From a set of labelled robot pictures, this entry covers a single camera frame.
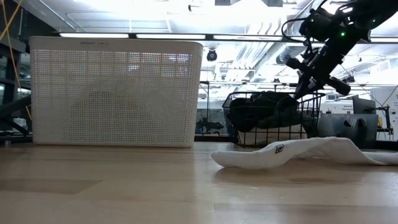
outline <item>black cloth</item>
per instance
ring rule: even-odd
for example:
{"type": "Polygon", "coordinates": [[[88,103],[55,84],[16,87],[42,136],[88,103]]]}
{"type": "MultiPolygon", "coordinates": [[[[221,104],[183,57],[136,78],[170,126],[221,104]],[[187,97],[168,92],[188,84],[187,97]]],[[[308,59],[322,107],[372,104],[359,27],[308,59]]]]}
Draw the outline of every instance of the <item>black cloth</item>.
{"type": "Polygon", "coordinates": [[[227,118],[241,132],[248,132],[255,127],[269,129],[310,123],[311,117],[297,111],[298,105],[288,93],[262,92],[248,99],[233,100],[227,118]]]}

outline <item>yellow cable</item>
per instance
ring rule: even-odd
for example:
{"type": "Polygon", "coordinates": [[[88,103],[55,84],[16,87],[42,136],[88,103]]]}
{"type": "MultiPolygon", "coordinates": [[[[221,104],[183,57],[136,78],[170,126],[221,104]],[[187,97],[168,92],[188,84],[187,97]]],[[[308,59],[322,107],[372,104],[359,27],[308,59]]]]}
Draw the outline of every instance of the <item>yellow cable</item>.
{"type": "Polygon", "coordinates": [[[12,16],[11,16],[11,18],[10,18],[10,23],[7,24],[7,19],[6,19],[6,28],[3,30],[3,32],[1,32],[0,40],[4,37],[4,34],[6,34],[6,32],[8,32],[8,29],[9,29],[9,27],[10,27],[10,25],[11,25],[11,22],[14,20],[15,16],[17,15],[18,9],[20,8],[20,6],[21,6],[21,4],[22,4],[22,1],[23,1],[23,0],[19,0],[19,3],[18,3],[18,5],[17,5],[17,8],[15,9],[14,13],[12,14],[12,16]]]}
{"type": "MultiPolygon", "coordinates": [[[[19,5],[17,6],[17,9],[16,9],[17,11],[18,11],[19,6],[21,5],[21,3],[22,3],[22,0],[19,1],[19,5]]],[[[15,17],[14,15],[16,13],[13,14],[13,17],[11,17],[10,22],[7,22],[6,3],[4,1],[2,2],[2,12],[3,12],[3,16],[4,16],[4,21],[6,22],[6,30],[3,31],[3,34],[4,34],[4,32],[7,33],[8,45],[9,45],[9,48],[10,48],[10,54],[11,54],[11,60],[12,60],[12,66],[14,67],[14,73],[15,73],[15,77],[16,77],[17,82],[18,82],[19,91],[21,92],[21,97],[24,97],[24,94],[23,94],[22,88],[21,88],[21,82],[19,81],[19,75],[18,75],[18,71],[17,71],[17,66],[15,64],[14,53],[12,52],[10,33],[8,31],[9,25],[11,24],[12,20],[14,19],[14,17],[15,17]]],[[[27,106],[26,106],[26,112],[27,112],[27,115],[29,116],[29,119],[32,120],[32,116],[30,115],[30,111],[29,111],[27,106]]]]}

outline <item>white cloth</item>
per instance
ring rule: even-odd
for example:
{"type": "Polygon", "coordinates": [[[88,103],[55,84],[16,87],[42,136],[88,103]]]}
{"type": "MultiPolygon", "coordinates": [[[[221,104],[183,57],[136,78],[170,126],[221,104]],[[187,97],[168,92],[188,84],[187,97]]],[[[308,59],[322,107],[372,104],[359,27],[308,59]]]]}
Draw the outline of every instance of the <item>white cloth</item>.
{"type": "Polygon", "coordinates": [[[265,145],[270,144],[276,141],[286,141],[289,139],[306,139],[307,134],[302,127],[301,124],[293,125],[292,127],[283,127],[283,128],[270,128],[268,129],[268,134],[266,129],[253,128],[251,132],[243,133],[239,131],[239,138],[241,139],[242,144],[250,146],[250,145],[265,145]]]}
{"type": "Polygon", "coordinates": [[[223,167],[269,169],[291,158],[321,157],[342,164],[398,165],[398,153],[362,152],[346,138],[311,138],[274,142],[254,152],[217,151],[211,157],[223,167]]]}

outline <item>gray machine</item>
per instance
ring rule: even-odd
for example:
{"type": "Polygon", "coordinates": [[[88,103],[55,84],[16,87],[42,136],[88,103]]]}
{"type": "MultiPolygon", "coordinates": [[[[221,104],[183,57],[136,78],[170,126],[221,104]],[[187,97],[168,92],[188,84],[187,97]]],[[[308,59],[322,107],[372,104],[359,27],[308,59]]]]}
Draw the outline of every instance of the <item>gray machine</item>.
{"type": "Polygon", "coordinates": [[[355,96],[353,104],[354,114],[321,114],[318,135],[349,138],[361,149],[373,148],[379,119],[376,115],[376,103],[355,96]]]}

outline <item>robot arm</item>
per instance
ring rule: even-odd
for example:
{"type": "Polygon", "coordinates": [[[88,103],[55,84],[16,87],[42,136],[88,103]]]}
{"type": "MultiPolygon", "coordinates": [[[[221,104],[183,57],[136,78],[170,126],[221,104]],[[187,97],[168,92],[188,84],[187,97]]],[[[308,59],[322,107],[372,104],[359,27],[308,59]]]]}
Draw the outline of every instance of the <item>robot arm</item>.
{"type": "Polygon", "coordinates": [[[357,0],[340,6],[335,14],[323,8],[312,9],[305,18],[300,33],[306,37],[308,49],[303,62],[289,57],[286,65],[298,69],[298,86],[295,99],[330,85],[342,95],[348,95],[351,88],[330,73],[343,63],[345,55],[358,43],[370,42],[371,30],[388,20],[398,11],[397,0],[357,0]],[[320,49],[312,49],[310,39],[326,41],[320,49]]]}

